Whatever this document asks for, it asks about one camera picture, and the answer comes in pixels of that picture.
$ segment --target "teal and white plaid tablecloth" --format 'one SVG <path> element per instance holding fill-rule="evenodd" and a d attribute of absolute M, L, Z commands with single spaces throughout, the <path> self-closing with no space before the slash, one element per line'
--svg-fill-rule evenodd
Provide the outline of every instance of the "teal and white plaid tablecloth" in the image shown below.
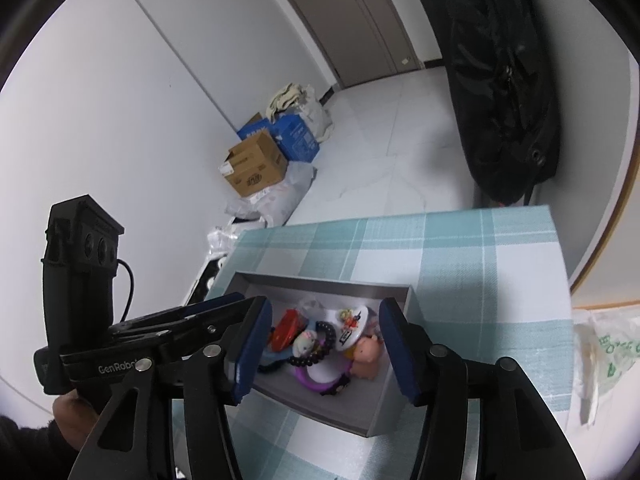
<path fill-rule="evenodd" d="M 248 231 L 209 298 L 236 270 L 411 284 L 434 342 L 463 358 L 515 358 L 564 425 L 572 375 L 571 303 L 546 207 L 468 210 Z M 252 392 L 228 410 L 245 480 L 409 478 L 424 410 L 395 433 L 362 438 Z M 478 406 L 471 404 L 465 478 L 475 477 Z"/>

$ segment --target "black bag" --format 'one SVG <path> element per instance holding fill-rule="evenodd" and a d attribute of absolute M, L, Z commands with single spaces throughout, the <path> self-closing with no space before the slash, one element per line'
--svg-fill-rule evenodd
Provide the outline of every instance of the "black bag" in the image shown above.
<path fill-rule="evenodd" d="M 560 118 L 531 0 L 423 0 L 447 68 L 466 161 L 509 205 L 556 173 Z"/>

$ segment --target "blue cardboard box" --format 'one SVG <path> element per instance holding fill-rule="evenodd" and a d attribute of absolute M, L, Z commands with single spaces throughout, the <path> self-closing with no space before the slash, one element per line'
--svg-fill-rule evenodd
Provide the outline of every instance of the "blue cardboard box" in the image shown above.
<path fill-rule="evenodd" d="M 282 115 L 275 124 L 271 124 L 268 119 L 248 124 L 238 130 L 238 137 L 245 140 L 264 128 L 269 131 L 287 160 L 311 162 L 320 151 L 320 146 L 305 121 L 297 114 Z"/>

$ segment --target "shallow box of toys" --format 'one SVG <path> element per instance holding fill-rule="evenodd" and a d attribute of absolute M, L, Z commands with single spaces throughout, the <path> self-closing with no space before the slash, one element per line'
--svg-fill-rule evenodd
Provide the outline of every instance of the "shallow box of toys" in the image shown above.
<path fill-rule="evenodd" d="M 236 272 L 226 294 L 265 296 L 270 341 L 254 389 L 301 415 L 360 436 L 390 433 L 407 400 L 377 324 L 393 298 L 422 324 L 410 285 L 377 285 Z"/>

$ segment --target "tablecloth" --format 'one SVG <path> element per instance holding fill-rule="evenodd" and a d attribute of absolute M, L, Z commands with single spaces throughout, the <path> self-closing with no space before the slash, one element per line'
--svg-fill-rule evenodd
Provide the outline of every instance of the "tablecloth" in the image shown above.
<path fill-rule="evenodd" d="M 434 342 L 463 358 L 509 355 L 561 424 L 569 410 L 572 320 L 548 208 L 367 218 L 248 231 L 208 298 L 236 270 L 411 284 Z M 478 405 L 468 415 L 464 478 L 475 477 Z M 424 409 L 407 406 L 392 434 L 363 438 L 309 420 L 257 392 L 229 408 L 245 480 L 407 479 Z"/>

